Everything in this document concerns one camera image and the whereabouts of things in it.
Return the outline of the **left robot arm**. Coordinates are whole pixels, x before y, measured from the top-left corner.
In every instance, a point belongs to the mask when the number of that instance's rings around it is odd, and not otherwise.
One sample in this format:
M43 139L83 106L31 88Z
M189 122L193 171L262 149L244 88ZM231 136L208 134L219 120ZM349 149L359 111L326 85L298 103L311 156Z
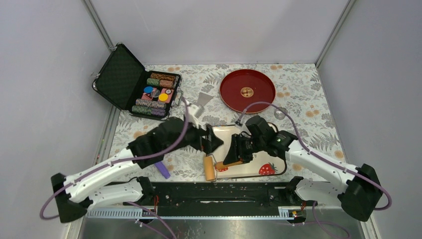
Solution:
M205 128L199 125L195 116L197 106L187 104L185 109L183 119L168 118L108 160L73 175L53 175L53 197L60 222L73 222L89 210L111 204L137 201L150 204L154 200L154 190L147 177L119 184L114 181L162 161L165 154L177 149L190 146L211 154L224 144L211 125L206 124Z

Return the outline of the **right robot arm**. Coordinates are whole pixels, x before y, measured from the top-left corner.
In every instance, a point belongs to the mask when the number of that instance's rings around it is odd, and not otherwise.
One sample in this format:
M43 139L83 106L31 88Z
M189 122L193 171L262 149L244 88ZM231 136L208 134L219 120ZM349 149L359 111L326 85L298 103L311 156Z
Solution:
M228 154L219 166L246 164L252 161L254 154L266 152L285 162L299 164L325 179L313 183L295 177L285 192L288 203L298 205L302 201L315 201L335 204L356 220L369 220L384 194L372 166L363 164L358 167L336 162L306 146L296 135L271 127L260 116L250 118L245 125L248 132L231 136Z

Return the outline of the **white strawberry tray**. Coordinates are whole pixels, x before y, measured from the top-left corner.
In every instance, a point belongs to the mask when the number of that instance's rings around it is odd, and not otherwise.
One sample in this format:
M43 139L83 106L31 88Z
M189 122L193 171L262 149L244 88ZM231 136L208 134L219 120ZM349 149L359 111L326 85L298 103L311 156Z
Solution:
M245 126L240 127L235 124L213 126L213 131L217 137L224 141L224 145L220 146L210 155L222 156L223 160L228 153L231 136L235 133L240 134L242 131L249 133L249 130ZM253 155L254 158L252 161L242 164L245 166L246 173L244 176L239 178L276 176L285 173L287 166L284 160L278 157L272 157L265 151L254 153Z

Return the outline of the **wooden dough roller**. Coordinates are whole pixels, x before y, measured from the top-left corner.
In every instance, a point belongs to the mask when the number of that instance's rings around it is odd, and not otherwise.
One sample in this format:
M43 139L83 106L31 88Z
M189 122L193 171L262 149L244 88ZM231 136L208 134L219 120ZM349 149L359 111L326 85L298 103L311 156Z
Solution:
M223 157L209 155L203 158L205 180L207 182L239 178L245 175L245 166L236 164L223 165Z

